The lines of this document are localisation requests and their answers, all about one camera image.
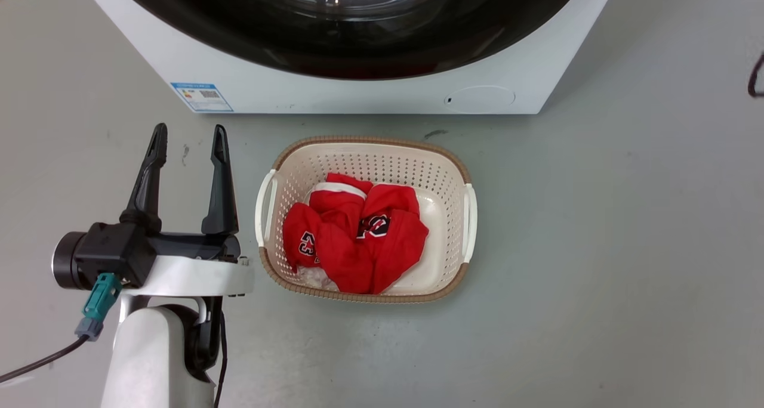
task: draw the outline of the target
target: basket handle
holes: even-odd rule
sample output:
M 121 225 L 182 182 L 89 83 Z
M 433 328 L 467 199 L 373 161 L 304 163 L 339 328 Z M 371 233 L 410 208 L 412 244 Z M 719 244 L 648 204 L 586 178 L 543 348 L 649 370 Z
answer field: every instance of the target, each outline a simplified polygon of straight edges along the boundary
M 270 223 L 273 218 L 273 207 L 276 206 L 276 180 L 273 176 L 276 170 L 271 169 L 263 179 L 260 185 L 260 191 L 257 192 L 257 202 L 254 205 L 254 237 L 257 239 L 257 245 L 265 247 L 265 243 L 270 240 Z M 268 213 L 263 215 L 265 200 L 268 200 Z
M 470 263 L 475 251 L 475 239 L 478 237 L 478 197 L 471 183 L 464 185 L 464 236 L 462 237 L 461 255 L 464 263 Z

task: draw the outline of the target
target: basket rim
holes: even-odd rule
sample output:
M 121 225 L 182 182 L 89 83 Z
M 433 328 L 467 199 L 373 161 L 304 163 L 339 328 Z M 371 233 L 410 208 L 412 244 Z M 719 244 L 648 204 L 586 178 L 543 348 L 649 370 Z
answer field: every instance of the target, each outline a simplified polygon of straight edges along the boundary
M 292 155 L 292 153 L 296 152 L 298 149 L 314 145 L 314 144 L 382 144 L 382 145 L 390 145 L 390 146 L 399 146 L 399 147 L 410 147 L 410 148 L 417 148 L 420 150 L 425 150 L 425 152 L 433 152 L 437 153 L 439 155 L 442 155 L 443 157 L 446 157 L 448 160 L 453 163 L 456 168 L 459 170 L 459 174 L 461 174 L 462 179 L 464 180 L 464 184 L 470 184 L 472 183 L 472 179 L 470 179 L 469 171 L 467 171 L 467 167 L 464 166 L 463 163 L 461 163 L 461 160 L 459 160 L 456 155 L 449 152 L 447 149 L 443 147 L 439 147 L 432 144 L 426 144 L 419 141 L 407 141 L 407 140 L 396 140 L 392 138 L 385 138 L 385 137 L 369 137 L 369 136 L 352 136 L 352 135 L 336 135 L 336 136 L 321 136 L 321 137 L 309 137 L 305 138 L 300 141 L 296 141 L 289 145 L 289 147 L 282 152 L 278 158 L 276 158 L 276 162 L 273 164 L 273 169 L 275 171 L 278 171 L 281 169 L 281 166 L 284 164 L 284 161 L 287 160 L 287 158 Z M 461 281 L 464 279 L 464 275 L 467 273 L 467 269 L 469 268 L 469 263 L 464 263 L 459 266 L 459 270 L 456 272 L 455 277 L 451 282 L 446 284 L 446 286 L 437 292 L 429 293 L 426 295 L 360 295 L 355 293 L 343 293 L 343 292 L 334 292 L 331 290 L 324 290 L 324 289 L 315 289 L 315 288 L 308 288 L 307 286 L 300 286 L 295 283 L 290 283 L 289 281 L 285 280 L 281 275 L 276 272 L 276 269 L 273 267 L 273 264 L 270 263 L 270 258 L 268 258 L 268 250 L 265 247 L 260 247 L 260 261 L 263 263 L 263 267 L 265 268 L 265 272 L 268 273 L 271 279 L 279 284 L 279 286 L 282 286 L 282 288 L 290 290 L 295 293 L 302 293 L 308 296 L 317 296 L 327 299 L 337 299 L 342 301 L 349 301 L 349 302 L 364 302 L 364 303 L 424 303 L 424 302 L 432 302 L 438 299 L 442 299 L 451 292 L 454 291 L 456 286 L 461 283 Z
M 314 144 L 382 144 L 382 145 L 388 145 L 388 146 L 399 146 L 399 147 L 409 147 L 409 148 L 417 148 L 420 150 L 425 150 L 425 152 L 433 152 L 437 154 L 441 154 L 445 158 L 451 161 L 454 165 L 456 165 L 456 168 L 459 170 L 459 174 L 461 174 L 462 180 L 464 180 L 464 184 L 472 183 L 472 178 L 470 177 L 470 172 L 467 171 L 467 167 L 464 166 L 463 163 L 461 163 L 461 160 L 456 157 L 453 153 L 449 152 L 447 149 L 443 147 L 439 147 L 433 144 L 423 143 L 420 141 L 408 141 L 408 140 L 395 140 L 392 138 L 385 138 L 385 137 L 367 137 L 367 136 L 352 136 L 352 135 L 336 135 L 336 136 L 324 136 L 324 137 L 309 137 L 297 142 L 292 143 L 289 145 L 289 147 L 286 148 L 278 158 L 276 158 L 276 162 L 273 164 L 273 169 L 278 171 L 281 169 L 281 165 L 284 164 L 284 161 L 287 160 L 287 158 L 292 155 L 292 153 L 296 152 L 298 149 L 310 146 Z

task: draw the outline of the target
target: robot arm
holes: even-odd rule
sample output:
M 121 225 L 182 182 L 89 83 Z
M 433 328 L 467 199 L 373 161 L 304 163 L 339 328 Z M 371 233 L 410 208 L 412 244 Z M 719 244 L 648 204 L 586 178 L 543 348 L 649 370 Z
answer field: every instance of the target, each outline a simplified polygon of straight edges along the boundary
M 159 176 L 167 127 L 151 137 L 120 223 L 95 223 L 59 242 L 52 269 L 63 288 L 90 290 L 98 276 L 123 285 L 117 335 L 101 406 L 104 408 L 217 405 L 207 370 L 218 359 L 224 296 L 251 293 L 254 272 L 235 237 L 238 218 L 226 130 L 215 127 L 215 174 L 202 234 L 162 233 Z M 151 297 L 194 299 L 148 308 Z

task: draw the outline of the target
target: plastic basket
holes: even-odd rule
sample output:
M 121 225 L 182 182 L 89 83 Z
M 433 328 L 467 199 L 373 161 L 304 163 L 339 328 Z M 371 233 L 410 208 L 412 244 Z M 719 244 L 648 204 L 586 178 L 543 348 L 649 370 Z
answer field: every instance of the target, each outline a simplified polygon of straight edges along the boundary
M 422 259 L 385 293 L 311 288 L 287 263 L 284 218 L 329 172 L 417 191 L 421 220 L 430 230 Z M 466 167 L 441 147 L 378 137 L 314 137 L 284 150 L 263 180 L 255 207 L 255 236 L 265 270 L 283 288 L 353 302 L 429 302 L 451 293 L 464 277 L 475 248 L 477 206 Z

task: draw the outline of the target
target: sticker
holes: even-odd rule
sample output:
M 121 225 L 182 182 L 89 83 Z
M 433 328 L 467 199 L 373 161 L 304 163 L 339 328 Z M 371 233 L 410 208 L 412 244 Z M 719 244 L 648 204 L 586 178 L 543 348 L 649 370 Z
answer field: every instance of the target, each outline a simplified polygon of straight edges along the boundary
M 171 84 L 195 112 L 233 112 L 218 88 L 211 84 Z

